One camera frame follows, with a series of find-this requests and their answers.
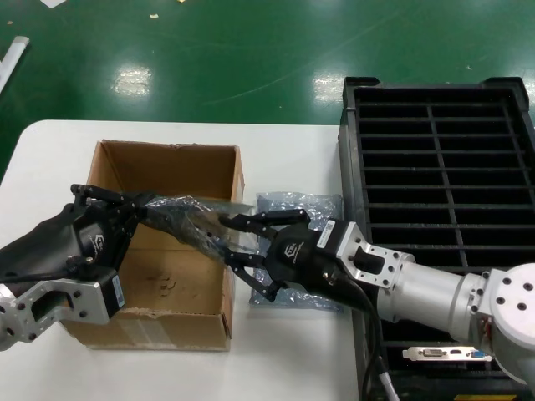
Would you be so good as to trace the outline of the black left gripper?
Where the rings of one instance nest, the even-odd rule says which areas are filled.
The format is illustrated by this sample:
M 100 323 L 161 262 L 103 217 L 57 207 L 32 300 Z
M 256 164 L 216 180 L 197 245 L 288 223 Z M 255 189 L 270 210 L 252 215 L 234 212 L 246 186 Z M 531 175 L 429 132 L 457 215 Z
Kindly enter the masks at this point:
M 137 226 L 146 218 L 152 192 L 116 192 L 72 184 L 73 203 L 1 249 L 1 283 L 22 286 L 63 278 L 94 281 L 115 271 Z

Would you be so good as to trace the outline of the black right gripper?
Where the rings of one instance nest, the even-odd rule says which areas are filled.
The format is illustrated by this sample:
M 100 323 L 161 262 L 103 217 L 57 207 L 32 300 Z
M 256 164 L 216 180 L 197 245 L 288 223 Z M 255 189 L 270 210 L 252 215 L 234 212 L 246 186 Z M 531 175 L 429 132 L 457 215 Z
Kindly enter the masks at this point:
M 221 215 L 219 222 L 226 228 L 256 235 L 275 235 L 273 226 L 287 226 L 278 232 L 266 256 L 225 250 L 225 264 L 269 302 L 275 301 L 281 289 L 292 287 L 361 312 L 375 310 L 366 291 L 337 258 L 347 229 L 345 224 L 327 224 L 322 231 L 311 230 L 305 210 Z M 248 268 L 264 270 L 271 283 L 264 285 L 247 272 Z

